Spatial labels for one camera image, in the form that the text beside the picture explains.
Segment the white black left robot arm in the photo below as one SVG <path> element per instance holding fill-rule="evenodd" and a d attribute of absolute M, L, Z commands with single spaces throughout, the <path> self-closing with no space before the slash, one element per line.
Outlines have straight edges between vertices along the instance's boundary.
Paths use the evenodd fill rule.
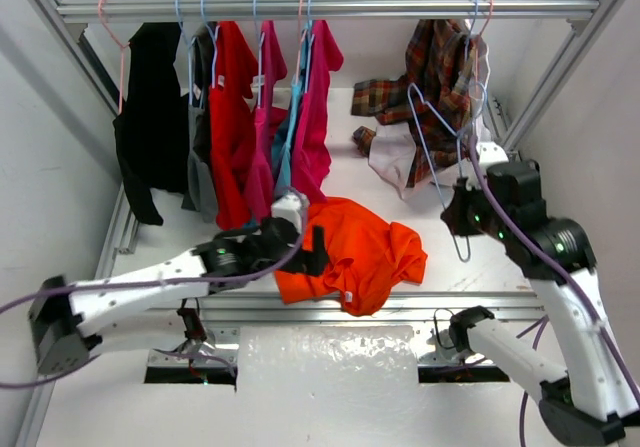
<path fill-rule="evenodd" d="M 59 380 L 116 351 L 198 357 L 208 335 L 187 301 L 243 288 L 276 271 L 321 275 L 329 261 L 325 232 L 309 226 L 307 233 L 310 249 L 293 223 L 267 217 L 120 276 L 73 284 L 61 275 L 46 279 L 28 310 L 38 374 Z"/>

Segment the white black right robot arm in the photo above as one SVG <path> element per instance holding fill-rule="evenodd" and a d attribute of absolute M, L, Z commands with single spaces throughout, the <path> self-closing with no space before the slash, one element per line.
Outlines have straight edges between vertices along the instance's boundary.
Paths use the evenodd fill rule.
<path fill-rule="evenodd" d="M 451 351 L 479 354 L 517 383 L 564 446 L 612 446 L 639 425 L 639 386 L 617 346 L 584 229 L 550 217 L 539 167 L 529 162 L 472 161 L 441 218 L 454 235 L 501 243 L 542 302 L 564 361 L 557 363 L 510 334 L 488 308 L 453 315 Z"/>

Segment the orange t shirt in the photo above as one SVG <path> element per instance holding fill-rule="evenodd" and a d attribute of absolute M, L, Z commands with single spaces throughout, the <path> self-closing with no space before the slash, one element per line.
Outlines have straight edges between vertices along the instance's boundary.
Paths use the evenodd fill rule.
<path fill-rule="evenodd" d="M 329 263 L 319 277 L 277 271 L 274 277 L 286 304 L 338 293 L 353 295 L 362 309 L 376 308 L 397 284 L 422 283 L 428 254 L 411 228 L 341 197 L 309 207 L 304 247 L 310 247 L 309 231 L 315 225 L 325 230 Z"/>

